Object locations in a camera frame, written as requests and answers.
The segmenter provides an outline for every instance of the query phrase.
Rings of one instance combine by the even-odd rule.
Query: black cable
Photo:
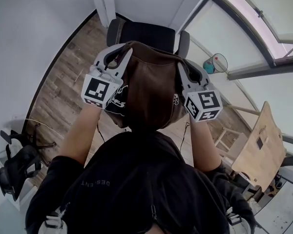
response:
[[[181,142],[181,145],[180,145],[180,151],[181,151],[182,144],[184,143],[184,140],[185,140],[185,135],[186,135],[187,128],[188,128],[189,126],[190,126],[190,123],[187,122],[187,123],[186,123],[186,127],[185,127],[184,137],[183,137],[182,142]]]
[[[102,136],[102,134],[101,134],[101,132],[99,130],[99,124],[97,125],[97,130],[98,130],[98,133],[101,135],[101,138],[103,139],[103,142],[105,143],[105,140],[104,140],[104,138],[103,138],[103,136]]]

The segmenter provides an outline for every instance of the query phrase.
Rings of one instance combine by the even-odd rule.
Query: teal object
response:
[[[209,63],[208,61],[205,61],[203,63],[203,68],[206,70],[206,72],[209,75],[214,74],[214,65],[212,63]]]

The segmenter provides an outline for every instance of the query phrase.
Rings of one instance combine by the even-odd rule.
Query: wooden table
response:
[[[286,155],[282,133],[273,120],[267,101],[261,112],[232,105],[228,107],[259,116],[251,135],[231,168],[246,174],[252,186],[259,185],[262,191],[265,191]]]

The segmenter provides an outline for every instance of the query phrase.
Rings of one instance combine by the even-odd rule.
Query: wire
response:
[[[62,138],[64,138],[62,135],[60,135],[57,131],[55,131],[54,129],[52,129],[51,127],[49,127],[47,124],[44,124],[44,123],[41,123],[41,122],[39,122],[39,121],[37,121],[37,120],[35,120],[35,119],[28,119],[28,118],[25,118],[26,120],[32,120],[32,121],[35,121],[35,122],[37,122],[37,123],[39,123],[39,124],[41,124],[41,125],[44,125],[44,126],[46,126],[47,128],[49,128],[50,130],[52,130],[53,132],[55,132],[55,133],[57,133],[59,136],[61,136]]]
[[[105,143],[105,140],[104,140],[104,138],[103,138],[103,136],[102,136],[102,134],[101,134],[101,132],[99,130],[99,124],[97,125],[97,130],[98,130],[98,133],[101,135],[101,138],[103,139],[103,142]]]
[[[181,151],[182,144],[184,143],[184,140],[185,140],[185,135],[186,135],[187,128],[188,128],[189,126],[190,126],[190,123],[187,122],[187,123],[186,123],[186,127],[185,127],[184,137],[182,138],[182,142],[181,142],[181,145],[180,145],[180,151]]]

